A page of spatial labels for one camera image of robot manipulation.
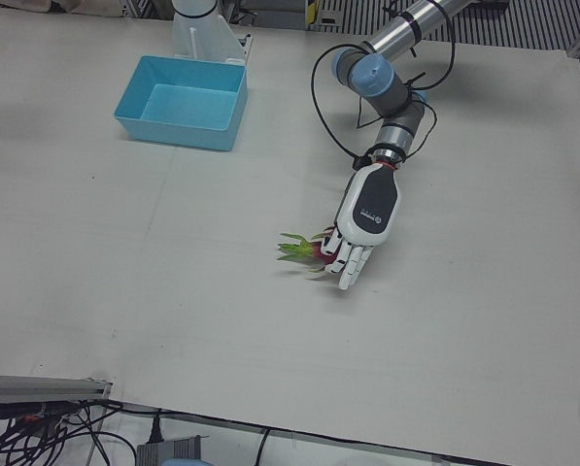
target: robot finger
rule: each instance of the robot finger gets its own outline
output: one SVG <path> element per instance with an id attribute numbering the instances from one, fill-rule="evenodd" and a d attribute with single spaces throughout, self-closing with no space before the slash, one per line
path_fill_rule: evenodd
<path id="1" fill-rule="evenodd" d="M 355 272 L 358 271 L 357 266 L 358 262 L 360 261 L 362 252 L 363 246 L 355 246 L 352 248 L 352 252 L 348 258 L 348 264 L 346 264 L 346 268 L 344 269 L 343 273 L 341 274 L 341 278 L 339 279 L 340 289 L 348 289 L 348 286 L 355 282 L 353 278 L 355 276 Z"/>
<path id="2" fill-rule="evenodd" d="M 367 259 L 373 250 L 373 246 L 366 246 L 363 249 L 362 253 L 360 254 L 360 258 L 358 259 L 357 269 L 355 270 L 355 273 L 352 275 L 352 279 L 350 280 L 350 286 L 355 284 L 357 281 L 358 274 L 360 274 L 360 271 L 363 270 L 363 266 L 365 265 L 365 262 L 367 262 Z"/>
<path id="3" fill-rule="evenodd" d="M 337 253 L 337 258 L 335 261 L 326 265 L 324 269 L 331 274 L 338 274 L 348 263 L 348 257 L 350 257 L 351 251 L 352 245 L 347 241 L 344 241 L 341 244 L 341 248 L 339 248 L 339 252 Z"/>
<path id="4" fill-rule="evenodd" d="M 339 232 L 337 228 L 335 228 L 332 231 L 330 238 L 322 242 L 322 245 L 320 246 L 320 251 L 324 255 L 335 254 L 343 239 L 344 239 L 343 235 Z"/>

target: robot logo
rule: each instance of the robot logo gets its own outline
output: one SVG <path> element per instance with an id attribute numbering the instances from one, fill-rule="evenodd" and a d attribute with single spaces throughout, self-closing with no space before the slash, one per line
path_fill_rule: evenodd
<path id="1" fill-rule="evenodd" d="M 365 209 L 365 208 L 362 208 L 362 209 L 360 210 L 360 214 L 361 214 L 362 216 L 364 216 L 364 217 L 367 217 L 367 218 L 369 218 L 370 220 L 372 220 L 372 221 L 373 221 L 373 222 L 375 222 L 376 224 L 380 224 L 380 223 L 382 223 L 382 221 L 383 221 L 383 220 L 380 218 L 380 216 L 377 216 L 377 215 L 375 215 L 375 214 L 373 214 L 373 213 L 369 212 L 369 211 L 368 211 L 367 209 Z"/>

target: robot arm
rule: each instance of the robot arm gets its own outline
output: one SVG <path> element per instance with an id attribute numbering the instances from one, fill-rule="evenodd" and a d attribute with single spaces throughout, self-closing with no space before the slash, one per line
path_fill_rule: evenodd
<path id="1" fill-rule="evenodd" d="M 365 52 L 342 50 L 333 61 L 337 80 L 383 118 L 376 142 L 366 152 L 367 166 L 351 177 L 335 216 L 335 228 L 322 244 L 323 254 L 337 254 L 325 269 L 341 274 L 341 289 L 355 283 L 374 247 L 389 236 L 400 199 L 394 174 L 406 160 L 424 115 L 426 97 L 406 85 L 389 60 L 411 49 L 471 1 L 419 0 L 361 43 Z"/>

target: white table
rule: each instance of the white table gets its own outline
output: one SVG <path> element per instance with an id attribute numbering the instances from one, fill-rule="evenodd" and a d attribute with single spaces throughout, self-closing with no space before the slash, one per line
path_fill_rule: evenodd
<path id="1" fill-rule="evenodd" d="M 0 374 L 106 378 L 126 401 L 528 465 L 580 464 L 580 74 L 459 46 L 358 284 L 276 261 L 331 222 L 350 160 L 308 92 L 344 38 L 255 30 L 234 151 L 113 119 L 170 22 L 0 10 Z M 449 49 L 403 57 L 436 77 Z M 322 70 L 351 131 L 357 100 Z M 422 131 L 428 127 L 423 123 Z"/>

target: dragon fruit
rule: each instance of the dragon fruit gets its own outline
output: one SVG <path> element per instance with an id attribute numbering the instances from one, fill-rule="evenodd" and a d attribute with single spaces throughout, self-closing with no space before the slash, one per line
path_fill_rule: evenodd
<path id="1" fill-rule="evenodd" d="M 292 262 L 301 262 L 307 265 L 310 264 L 320 264 L 321 267 L 313 267 L 310 269 L 311 272 L 321 272 L 324 267 L 335 261 L 337 254 L 324 255 L 320 251 L 322 242 L 329 238 L 332 234 L 334 227 L 328 227 L 323 233 L 316 235 L 311 238 L 311 241 L 307 240 L 305 237 L 300 235 L 293 235 L 291 233 L 281 233 L 281 236 L 286 238 L 292 238 L 297 240 L 298 244 L 295 243 L 280 243 L 279 250 L 284 253 L 277 260 L 289 260 Z"/>

